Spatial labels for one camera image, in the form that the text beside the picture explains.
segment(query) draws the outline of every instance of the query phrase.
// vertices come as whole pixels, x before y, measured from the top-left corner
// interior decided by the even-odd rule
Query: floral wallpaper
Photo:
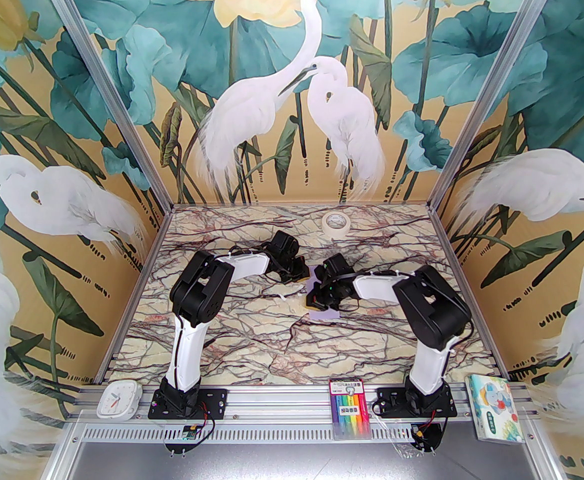
[[[173,200],[253,204],[427,199],[521,0],[75,2]],[[526,48],[503,96],[545,62]]]
[[[163,218],[103,109],[50,0],[0,0],[0,479],[40,476]]]
[[[438,209],[512,379],[584,479],[584,0],[548,0],[509,87]]]

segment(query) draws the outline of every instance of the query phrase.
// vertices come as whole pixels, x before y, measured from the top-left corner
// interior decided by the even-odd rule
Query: colored marker pack
[[[331,379],[330,404],[336,441],[371,437],[370,416],[361,379]]]

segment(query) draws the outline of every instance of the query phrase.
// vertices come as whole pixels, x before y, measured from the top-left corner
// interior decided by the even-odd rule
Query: black mounting plate
[[[225,407],[227,405],[226,389],[205,389],[198,390],[196,399],[196,412],[189,418],[183,418],[182,414],[175,412],[171,405],[165,402],[159,390],[154,391],[150,410],[147,418],[150,420],[202,420],[204,418],[203,410],[199,406],[205,403],[208,415],[214,420],[222,420],[225,417]]]
[[[420,416],[415,416],[411,411],[405,392],[405,387],[389,386],[377,388],[376,396],[380,401],[376,404],[379,409],[378,415],[381,418],[420,418]],[[458,414],[454,405],[454,398],[452,398],[452,391],[450,391],[450,387],[446,382],[443,384],[440,395],[432,399],[427,407],[422,408],[424,416],[421,416],[421,418],[426,418],[426,414],[431,414],[432,411],[436,411],[436,418],[455,418]]]

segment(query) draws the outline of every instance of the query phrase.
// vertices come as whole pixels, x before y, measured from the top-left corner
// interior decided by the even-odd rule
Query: marble tabletop
[[[215,254],[233,245],[253,247],[281,229],[299,240],[308,265],[340,252],[354,269],[412,272],[429,264],[455,288],[456,281],[425,206],[352,205],[339,211],[351,219],[346,238],[332,240],[321,218],[333,206],[192,206],[175,212],[109,380],[134,378],[158,384],[170,363],[173,316],[168,295],[195,251]],[[341,318],[312,320],[305,282],[282,285],[251,276],[230,285],[213,320],[201,358],[202,383],[325,384],[332,377],[400,383],[409,370],[416,340],[399,306],[344,301]],[[496,373],[477,334],[450,357],[449,381],[470,373]]]

